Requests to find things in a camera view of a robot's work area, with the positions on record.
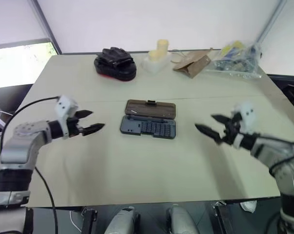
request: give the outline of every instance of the table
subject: table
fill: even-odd
[[[145,54],[133,54],[137,77],[121,82],[99,76],[94,55],[53,56],[22,105],[66,94],[80,109],[94,111],[81,120],[88,126],[106,126],[89,136],[57,139],[41,148],[37,166],[45,176],[56,206],[178,202],[256,198],[279,195],[268,169],[246,150],[217,146],[200,134],[194,123],[222,131],[211,114],[230,115],[232,107],[249,100],[255,107],[255,130],[294,140],[294,107],[263,73],[260,80],[244,80],[201,72],[194,79],[168,65],[151,75],[140,67]],[[119,127],[128,99],[176,104],[174,140],[131,136]],[[55,102],[31,106],[9,125],[54,120]],[[36,173],[30,184],[29,206],[50,206],[48,194]]]

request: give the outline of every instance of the white wall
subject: white wall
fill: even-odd
[[[255,40],[278,0],[39,0],[63,53],[221,48]]]
[[[0,0],[0,44],[47,38],[27,0]]]
[[[288,0],[262,44],[260,65],[268,74],[294,76],[294,0]]]

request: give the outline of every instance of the screwdriver bit set case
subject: screwdriver bit set case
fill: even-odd
[[[176,136],[174,103],[128,100],[120,131],[123,134],[149,134],[173,139]]]

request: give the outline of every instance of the white table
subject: white table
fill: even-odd
[[[66,94],[80,109],[94,111],[81,121],[106,126],[96,134],[44,146],[37,166],[45,176],[57,206],[178,202],[256,198],[279,195],[268,169],[246,150],[217,146],[200,134],[194,123],[222,131],[211,114],[230,115],[241,101],[253,103],[255,130],[294,140],[294,107],[264,75],[250,81],[201,72],[194,79],[171,70],[156,75],[140,66],[144,54],[134,54],[137,77],[120,82],[99,76],[93,55],[53,56],[22,105]],[[167,101],[176,104],[177,136],[174,140],[131,136],[119,127],[128,99]],[[25,121],[54,120],[53,101],[21,112],[9,125]],[[36,173],[30,185],[29,206],[50,206],[48,194]]]

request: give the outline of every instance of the plastic bag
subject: plastic bag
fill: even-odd
[[[261,78],[261,74],[258,73],[260,55],[261,49],[258,44],[243,44],[237,40],[223,47],[206,70],[246,79]]]

